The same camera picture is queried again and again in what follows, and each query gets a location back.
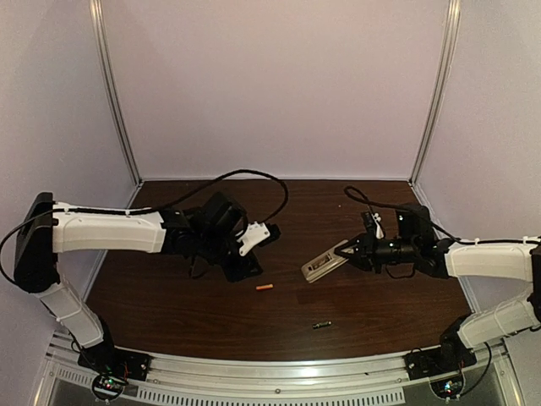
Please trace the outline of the orange AAA battery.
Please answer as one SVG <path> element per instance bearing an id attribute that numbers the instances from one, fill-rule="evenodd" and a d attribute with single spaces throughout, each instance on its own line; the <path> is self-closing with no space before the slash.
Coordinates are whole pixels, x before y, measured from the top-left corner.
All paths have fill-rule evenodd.
<path id="1" fill-rule="evenodd" d="M 273 289 L 273 288 L 274 288 L 274 284 L 269 283 L 269 284 L 265 284 L 265 285 L 256 286 L 255 290 L 256 291 L 265 291 L 265 290 L 270 290 L 270 289 Z"/>

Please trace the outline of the white remote control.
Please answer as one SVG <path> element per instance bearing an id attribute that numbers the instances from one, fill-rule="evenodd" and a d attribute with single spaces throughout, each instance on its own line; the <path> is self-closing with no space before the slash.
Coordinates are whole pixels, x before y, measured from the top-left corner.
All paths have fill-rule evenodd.
<path id="1" fill-rule="evenodd" d="M 335 249 L 327 250 L 301 267 L 301 272 L 308 283 L 314 283 L 347 263 L 347 258 L 337 255 Z"/>

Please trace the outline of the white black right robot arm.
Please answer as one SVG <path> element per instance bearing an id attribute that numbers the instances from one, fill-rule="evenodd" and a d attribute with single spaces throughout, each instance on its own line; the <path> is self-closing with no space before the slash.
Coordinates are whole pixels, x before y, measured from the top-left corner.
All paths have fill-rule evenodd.
<path id="1" fill-rule="evenodd" d="M 481 312 L 463 316 L 440 336 L 434 367 L 451 373 L 479 344 L 540 326 L 540 240 L 440 239 L 429 210 L 419 204 L 395 206 L 398 235 L 384 239 L 371 212 L 363 214 L 365 231 L 334 252 L 352 266 L 379 273 L 386 266 L 410 264 L 438 279 L 495 277 L 522 280 L 525 291 Z"/>

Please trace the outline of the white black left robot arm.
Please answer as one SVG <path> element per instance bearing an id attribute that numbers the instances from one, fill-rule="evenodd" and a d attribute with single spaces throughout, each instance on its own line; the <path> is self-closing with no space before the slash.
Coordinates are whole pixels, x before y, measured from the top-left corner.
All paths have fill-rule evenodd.
<path id="1" fill-rule="evenodd" d="M 14 272 L 8 280 L 35 295 L 74 337 L 86 361 L 104 376 L 121 369 L 120 354 L 105 321 L 69 286 L 57 269 L 58 255 L 80 250 L 131 250 L 201 258 L 238 282 L 262 272 L 253 253 L 278 231 L 249 222 L 246 211 L 222 193 L 188 210 L 112 210 L 72 206 L 40 193 L 16 238 Z"/>

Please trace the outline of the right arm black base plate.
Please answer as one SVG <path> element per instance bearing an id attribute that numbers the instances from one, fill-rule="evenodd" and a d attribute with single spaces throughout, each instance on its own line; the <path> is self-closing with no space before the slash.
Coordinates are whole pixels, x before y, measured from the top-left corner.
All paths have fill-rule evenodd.
<path id="1" fill-rule="evenodd" d="M 450 344 L 428 349 L 414 348 L 402 359 L 411 381 L 459 372 L 477 363 L 477 358 L 471 350 L 466 348 L 455 350 Z"/>

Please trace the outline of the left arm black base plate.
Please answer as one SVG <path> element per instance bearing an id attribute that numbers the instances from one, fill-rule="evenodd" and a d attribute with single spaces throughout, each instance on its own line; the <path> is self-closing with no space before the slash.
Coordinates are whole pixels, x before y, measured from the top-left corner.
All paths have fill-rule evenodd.
<path id="1" fill-rule="evenodd" d="M 82 348 L 78 365 L 125 380 L 145 381 L 152 357 L 120 348 Z"/>

